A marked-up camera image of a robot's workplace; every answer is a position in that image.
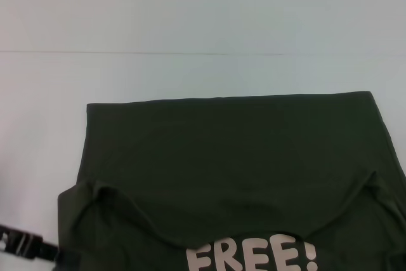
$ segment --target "white surface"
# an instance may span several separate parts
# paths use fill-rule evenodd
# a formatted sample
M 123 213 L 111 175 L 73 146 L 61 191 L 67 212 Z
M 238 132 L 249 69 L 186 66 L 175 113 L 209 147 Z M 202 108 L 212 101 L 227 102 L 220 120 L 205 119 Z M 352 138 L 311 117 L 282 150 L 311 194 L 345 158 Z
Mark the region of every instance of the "white surface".
M 405 20 L 405 0 L 0 0 L 0 223 L 57 241 L 91 102 L 370 90 L 405 167 Z

